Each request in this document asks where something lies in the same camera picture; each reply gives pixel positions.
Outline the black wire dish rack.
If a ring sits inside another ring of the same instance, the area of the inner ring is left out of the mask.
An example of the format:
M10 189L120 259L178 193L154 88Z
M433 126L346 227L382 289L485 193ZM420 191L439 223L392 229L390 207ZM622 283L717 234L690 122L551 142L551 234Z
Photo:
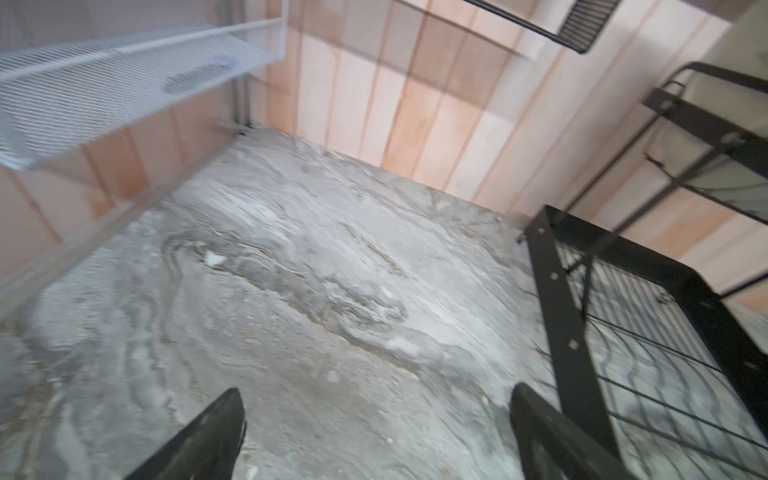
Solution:
M696 194L664 176L611 229L545 206L522 233L558 397L548 402L631 479L763 479L767 355L726 300L767 277L715 292L692 268L629 240L670 195Z

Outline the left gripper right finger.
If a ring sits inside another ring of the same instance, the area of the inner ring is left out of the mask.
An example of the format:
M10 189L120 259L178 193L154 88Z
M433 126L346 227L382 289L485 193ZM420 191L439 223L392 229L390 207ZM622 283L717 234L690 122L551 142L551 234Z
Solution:
M633 475L527 384L512 390L510 422L526 479L631 479Z

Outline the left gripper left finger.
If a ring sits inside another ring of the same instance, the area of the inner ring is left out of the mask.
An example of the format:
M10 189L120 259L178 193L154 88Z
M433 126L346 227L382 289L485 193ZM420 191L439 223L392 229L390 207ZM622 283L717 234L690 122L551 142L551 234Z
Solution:
M128 477L230 480L246 431L241 393L231 387Z

